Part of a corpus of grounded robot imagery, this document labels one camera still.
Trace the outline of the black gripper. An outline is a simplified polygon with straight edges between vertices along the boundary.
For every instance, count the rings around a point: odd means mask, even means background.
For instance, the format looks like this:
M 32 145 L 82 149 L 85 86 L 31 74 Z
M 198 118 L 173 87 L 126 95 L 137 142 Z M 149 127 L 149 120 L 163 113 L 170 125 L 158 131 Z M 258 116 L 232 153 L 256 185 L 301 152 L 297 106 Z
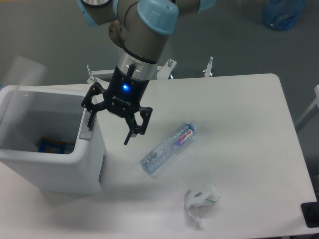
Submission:
M 124 145 L 128 144 L 131 137 L 145 134 L 153 113 L 151 107 L 140 107 L 140 101 L 149 81 L 134 78 L 135 69 L 135 66 L 130 66 L 124 74 L 116 67 L 108 88 L 105 90 L 100 83 L 92 84 L 81 103 L 81 106 L 90 114 L 88 128 L 92 127 L 95 114 L 105 109 L 119 117 L 124 117 L 129 127 Z M 103 95 L 104 100 L 100 103 L 92 103 L 93 97 L 100 94 Z M 135 118 L 137 111 L 143 120 L 141 125 L 137 124 Z

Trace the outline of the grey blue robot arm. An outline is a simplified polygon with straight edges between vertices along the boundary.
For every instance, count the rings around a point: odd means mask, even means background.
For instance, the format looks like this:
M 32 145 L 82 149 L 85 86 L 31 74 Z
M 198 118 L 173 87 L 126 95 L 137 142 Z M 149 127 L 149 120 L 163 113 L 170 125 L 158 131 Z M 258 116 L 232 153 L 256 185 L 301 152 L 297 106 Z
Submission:
M 157 69 L 157 63 L 180 16 L 212 7 L 213 0 L 79 0 L 78 6 L 89 26 L 119 23 L 124 33 L 120 59 L 107 89 L 93 83 L 81 105 L 90 114 L 108 110 L 124 118 L 129 127 L 125 139 L 145 134 L 153 109 L 140 101 Z

